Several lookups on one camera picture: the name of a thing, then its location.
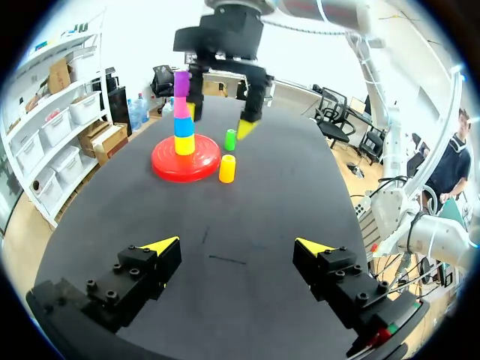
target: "white plastic bin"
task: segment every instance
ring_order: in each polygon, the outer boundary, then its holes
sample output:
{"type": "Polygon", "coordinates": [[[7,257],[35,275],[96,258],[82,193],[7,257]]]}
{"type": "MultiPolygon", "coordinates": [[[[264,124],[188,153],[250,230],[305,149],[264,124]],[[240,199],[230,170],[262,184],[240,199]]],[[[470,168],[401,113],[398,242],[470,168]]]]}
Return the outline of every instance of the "white plastic bin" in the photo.
{"type": "Polygon", "coordinates": [[[92,80],[96,71],[100,70],[100,62],[96,46],[86,47],[70,52],[66,57],[67,64],[72,67],[70,79],[77,80],[92,80]]]}
{"type": "Polygon", "coordinates": [[[34,191],[34,194],[45,206],[45,209],[51,212],[62,196],[62,188],[56,178],[55,171],[46,167],[38,174],[37,181],[39,188],[37,191],[34,191]]]}
{"type": "Polygon", "coordinates": [[[74,182],[83,171],[83,163],[80,158],[80,149],[75,146],[67,146],[61,154],[52,161],[51,165],[58,173],[58,177],[67,185],[74,182]]]}
{"type": "Polygon", "coordinates": [[[70,111],[73,122],[78,125],[100,118],[100,91],[90,92],[78,103],[71,103],[70,111]]]}
{"type": "Polygon", "coordinates": [[[16,152],[16,159],[23,168],[23,174],[28,175],[33,168],[42,160],[44,157],[44,148],[40,142],[40,137],[38,136],[38,131],[30,138],[25,138],[19,144],[19,150],[16,152]]]}
{"type": "Polygon", "coordinates": [[[52,118],[52,120],[46,122],[42,126],[42,131],[51,146],[60,143],[60,141],[72,131],[68,108],[61,111],[55,118],[52,118]]]}

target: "black tabletop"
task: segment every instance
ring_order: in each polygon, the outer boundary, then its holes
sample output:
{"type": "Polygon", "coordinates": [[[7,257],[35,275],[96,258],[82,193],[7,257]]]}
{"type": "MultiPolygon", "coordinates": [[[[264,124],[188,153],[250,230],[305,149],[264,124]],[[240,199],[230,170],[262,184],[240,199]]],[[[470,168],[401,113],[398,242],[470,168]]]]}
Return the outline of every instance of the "black tabletop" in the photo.
{"type": "MultiPolygon", "coordinates": [[[[205,97],[196,132],[223,146],[243,105],[205,97]]],[[[347,246],[366,266],[347,187],[317,126],[264,108],[237,144],[233,184],[217,173],[190,184],[154,175],[152,149],[172,134],[168,115],[100,168],[49,240],[37,283],[63,277],[83,291],[129,244],[179,236],[182,263],[166,291],[118,336],[177,359],[344,359],[356,334],[292,264],[302,237],[347,246]]]]}
{"type": "Polygon", "coordinates": [[[365,124],[370,125],[370,126],[374,126],[374,123],[373,123],[372,120],[371,120],[371,115],[369,115],[369,114],[361,114],[360,112],[355,111],[354,109],[351,109],[350,107],[348,107],[348,108],[346,109],[346,111],[347,111],[351,116],[355,116],[358,120],[364,122],[365,124]]]}

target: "dark shirt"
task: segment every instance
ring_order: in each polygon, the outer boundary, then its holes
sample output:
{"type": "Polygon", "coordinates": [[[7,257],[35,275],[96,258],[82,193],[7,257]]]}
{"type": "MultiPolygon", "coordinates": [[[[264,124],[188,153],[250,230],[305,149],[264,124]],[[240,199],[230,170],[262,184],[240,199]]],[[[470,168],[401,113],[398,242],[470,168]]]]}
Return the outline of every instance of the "dark shirt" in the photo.
{"type": "Polygon", "coordinates": [[[448,144],[427,184],[432,187],[437,196],[449,193],[460,179],[468,179],[470,161],[470,154],[466,149],[457,153],[448,144]]]}

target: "screw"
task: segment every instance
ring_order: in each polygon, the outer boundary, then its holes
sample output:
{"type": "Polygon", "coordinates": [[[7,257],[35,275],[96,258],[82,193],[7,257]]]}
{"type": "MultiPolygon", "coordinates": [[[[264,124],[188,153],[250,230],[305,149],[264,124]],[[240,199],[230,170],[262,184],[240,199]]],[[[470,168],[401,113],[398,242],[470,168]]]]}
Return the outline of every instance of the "screw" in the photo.
{"type": "Polygon", "coordinates": [[[368,301],[368,295],[365,292],[359,292],[357,296],[355,297],[355,300],[359,304],[364,304],[365,302],[368,301]]]}
{"type": "Polygon", "coordinates": [[[113,265],[113,272],[115,274],[119,274],[122,271],[122,265],[120,264],[114,264],[113,265]]]}
{"type": "Polygon", "coordinates": [[[93,291],[97,289],[97,283],[95,283],[95,280],[87,280],[87,291],[93,291]]]}
{"type": "Polygon", "coordinates": [[[129,273],[130,276],[135,280],[138,278],[138,275],[140,275],[140,270],[138,268],[132,268],[129,273]]]}
{"type": "Polygon", "coordinates": [[[378,287],[376,288],[376,291],[379,292],[380,294],[385,294],[389,290],[389,282],[388,281],[380,281],[378,283],[378,287]]]}
{"type": "Polygon", "coordinates": [[[43,311],[45,311],[45,314],[50,314],[53,311],[53,306],[50,304],[45,304],[43,306],[43,311]]]}
{"type": "Polygon", "coordinates": [[[343,280],[344,276],[345,276],[345,271],[343,270],[338,270],[335,272],[335,278],[337,279],[337,281],[343,280]]]}
{"type": "Polygon", "coordinates": [[[105,294],[106,296],[106,300],[109,302],[109,303],[114,303],[116,302],[118,299],[119,299],[119,294],[117,294],[115,291],[113,290],[108,290],[105,294]]]}

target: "water bottle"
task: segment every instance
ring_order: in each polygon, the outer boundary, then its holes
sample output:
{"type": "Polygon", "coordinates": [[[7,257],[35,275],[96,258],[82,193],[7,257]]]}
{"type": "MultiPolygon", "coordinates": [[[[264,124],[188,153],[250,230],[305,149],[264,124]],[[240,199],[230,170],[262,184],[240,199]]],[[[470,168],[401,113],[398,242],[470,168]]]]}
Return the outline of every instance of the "water bottle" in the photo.
{"type": "Polygon", "coordinates": [[[138,102],[137,108],[139,110],[140,118],[142,120],[142,123],[145,123],[148,120],[150,120],[149,102],[143,98],[141,92],[138,93],[137,102],[138,102]]]}
{"type": "Polygon", "coordinates": [[[127,100],[127,105],[128,105],[128,117],[130,118],[130,126],[132,128],[132,131],[137,131],[142,126],[142,122],[140,120],[137,107],[135,106],[135,104],[132,102],[131,99],[127,100]]]}
{"type": "Polygon", "coordinates": [[[173,110],[173,97],[171,97],[162,109],[162,116],[166,116],[168,113],[171,113],[173,110]]]}

